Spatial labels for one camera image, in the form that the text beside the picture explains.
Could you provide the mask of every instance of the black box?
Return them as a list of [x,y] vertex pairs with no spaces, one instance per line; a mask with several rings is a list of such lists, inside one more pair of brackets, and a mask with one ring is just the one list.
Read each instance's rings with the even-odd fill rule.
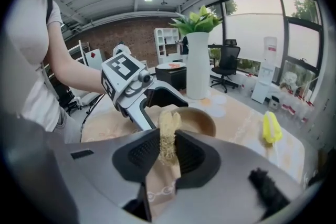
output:
[[187,68],[181,67],[178,69],[159,69],[155,68],[157,80],[165,81],[173,86],[177,91],[187,87]]

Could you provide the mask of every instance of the sky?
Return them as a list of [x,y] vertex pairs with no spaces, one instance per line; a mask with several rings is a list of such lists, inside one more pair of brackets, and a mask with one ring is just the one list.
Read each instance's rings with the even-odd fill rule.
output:
[[[234,14],[243,13],[273,13],[282,14],[280,0],[235,0],[237,11]],[[293,0],[283,0],[286,15],[296,12]]]

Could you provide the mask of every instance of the office chair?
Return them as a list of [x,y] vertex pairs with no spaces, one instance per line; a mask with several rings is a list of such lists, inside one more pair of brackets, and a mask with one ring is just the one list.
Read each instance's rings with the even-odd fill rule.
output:
[[225,46],[223,45],[221,47],[221,53],[220,53],[220,61],[219,61],[219,66],[214,67],[211,70],[215,72],[216,74],[221,75],[221,78],[219,79],[218,82],[215,84],[212,84],[212,86],[215,85],[222,85],[225,89],[225,93],[227,93],[227,88],[225,86],[225,77],[227,77],[229,80],[230,79],[228,76],[236,74],[237,71],[237,65],[238,65],[238,55],[240,52],[240,47],[237,46]]

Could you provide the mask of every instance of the yellow sponge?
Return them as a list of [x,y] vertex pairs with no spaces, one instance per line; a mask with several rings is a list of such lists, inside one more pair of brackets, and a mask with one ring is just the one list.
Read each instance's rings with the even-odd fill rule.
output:
[[282,138],[280,124],[273,112],[267,111],[264,115],[262,136],[269,144],[273,144]]

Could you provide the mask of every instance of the yellow object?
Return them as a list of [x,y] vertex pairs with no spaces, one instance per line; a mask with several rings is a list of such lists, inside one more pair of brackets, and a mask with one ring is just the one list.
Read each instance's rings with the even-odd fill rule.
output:
[[159,116],[160,154],[159,161],[163,165],[179,164],[175,150],[175,131],[182,126],[181,116],[177,112],[163,111]]
[[282,138],[280,124],[273,112],[267,111],[264,115],[262,136],[269,144],[273,144]]

